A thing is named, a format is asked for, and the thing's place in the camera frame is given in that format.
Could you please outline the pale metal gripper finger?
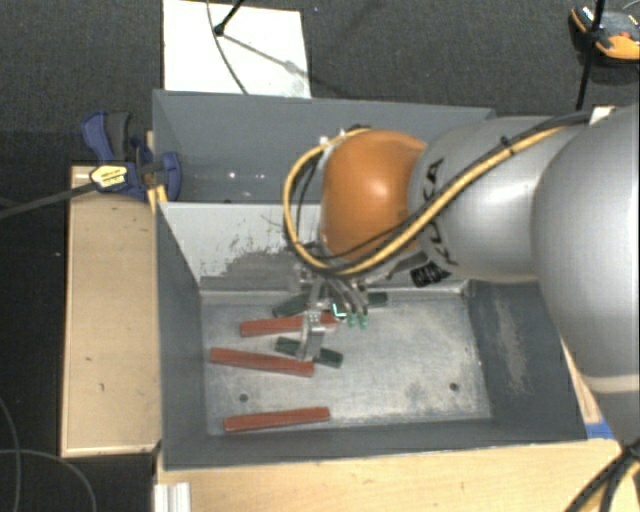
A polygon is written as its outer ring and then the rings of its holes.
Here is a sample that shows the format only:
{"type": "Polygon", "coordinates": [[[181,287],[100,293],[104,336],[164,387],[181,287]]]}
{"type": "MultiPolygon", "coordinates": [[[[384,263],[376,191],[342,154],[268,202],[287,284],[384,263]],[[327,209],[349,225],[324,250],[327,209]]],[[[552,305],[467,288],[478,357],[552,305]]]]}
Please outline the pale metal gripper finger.
{"type": "Polygon", "coordinates": [[[297,350],[298,360],[312,360],[312,328],[314,326],[314,315],[310,312],[304,315],[300,332],[300,346],[297,350]]]}
{"type": "Polygon", "coordinates": [[[310,358],[314,359],[320,355],[326,327],[322,323],[320,313],[310,316],[310,358]]]}

